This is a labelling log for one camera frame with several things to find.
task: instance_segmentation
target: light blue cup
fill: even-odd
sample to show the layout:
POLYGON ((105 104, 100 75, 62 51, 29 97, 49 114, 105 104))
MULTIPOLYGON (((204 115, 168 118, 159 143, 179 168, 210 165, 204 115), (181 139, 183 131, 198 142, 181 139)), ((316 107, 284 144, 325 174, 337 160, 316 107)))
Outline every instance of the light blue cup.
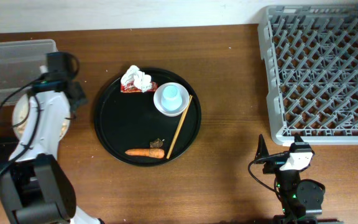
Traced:
POLYGON ((178 87, 168 85, 162 91, 161 104, 167 111, 174 111, 182 104, 182 98, 178 87))

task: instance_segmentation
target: carrot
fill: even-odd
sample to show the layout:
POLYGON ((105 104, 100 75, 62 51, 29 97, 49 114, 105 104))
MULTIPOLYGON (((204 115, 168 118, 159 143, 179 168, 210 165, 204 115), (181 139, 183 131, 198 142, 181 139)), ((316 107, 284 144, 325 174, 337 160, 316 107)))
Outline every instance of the carrot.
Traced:
POLYGON ((163 149, 129 149, 125 154, 130 156, 147 156, 157 159, 162 159, 164 157, 163 149))

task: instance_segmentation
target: plastic bin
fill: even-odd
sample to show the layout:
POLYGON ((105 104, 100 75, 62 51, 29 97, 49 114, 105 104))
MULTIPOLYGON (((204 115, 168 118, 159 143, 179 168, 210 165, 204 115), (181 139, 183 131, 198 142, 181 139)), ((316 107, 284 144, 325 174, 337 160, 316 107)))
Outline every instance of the plastic bin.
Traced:
POLYGON ((258 33, 274 142, 358 144, 358 6, 270 6, 258 33))
MULTIPOLYGON (((39 77, 40 66, 46 65, 46 54, 56 51, 54 40, 0 43, 0 102, 39 77)), ((6 105, 14 105, 23 93, 13 96, 6 105)))

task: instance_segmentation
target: wooden chopstick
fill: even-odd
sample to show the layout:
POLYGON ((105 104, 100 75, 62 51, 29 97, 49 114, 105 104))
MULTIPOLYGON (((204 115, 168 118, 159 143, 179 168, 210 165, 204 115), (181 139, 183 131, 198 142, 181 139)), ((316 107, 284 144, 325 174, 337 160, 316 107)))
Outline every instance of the wooden chopstick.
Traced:
POLYGON ((169 151, 168 151, 168 154, 167 154, 167 159, 169 159, 169 157, 171 156, 172 149, 173 149, 173 147, 175 146, 175 142, 176 142, 177 139, 178 139, 178 135, 179 135, 181 126, 183 125, 183 122, 185 121, 185 118, 186 118, 186 115, 187 115, 187 111, 189 110, 190 103, 191 103, 191 100, 192 100, 192 99, 193 99, 193 96, 190 95, 190 96, 189 96, 189 103, 187 104, 186 109, 185 109, 185 110, 183 111, 183 113, 181 114, 181 118, 180 118, 180 121, 179 121, 179 124, 178 124, 177 131, 175 132, 175 135, 173 136, 173 140, 172 140, 171 146, 169 147, 169 151))

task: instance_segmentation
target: wooden table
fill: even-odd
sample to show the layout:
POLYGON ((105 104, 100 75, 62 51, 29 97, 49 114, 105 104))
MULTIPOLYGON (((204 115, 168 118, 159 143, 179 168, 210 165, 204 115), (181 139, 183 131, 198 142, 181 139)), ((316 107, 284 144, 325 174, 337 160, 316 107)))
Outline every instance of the wooden table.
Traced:
MULTIPOLYGON (((106 223, 251 222, 282 213, 276 196, 247 172, 258 135, 271 153, 257 26, 92 30, 0 34, 0 42, 53 39, 81 62, 78 80, 89 103, 60 143, 58 161, 78 205, 106 223), (100 91, 130 65, 174 71, 192 85, 203 120, 196 141, 177 160, 152 168, 113 158, 99 143, 91 112, 100 91)), ((0 135, 12 134, 0 129, 0 135)), ((314 146, 303 179, 325 184, 320 218, 358 223, 358 146, 314 146)), ((252 169, 273 185, 262 166, 252 169)), ((0 223, 7 223, 0 204, 0 223)))

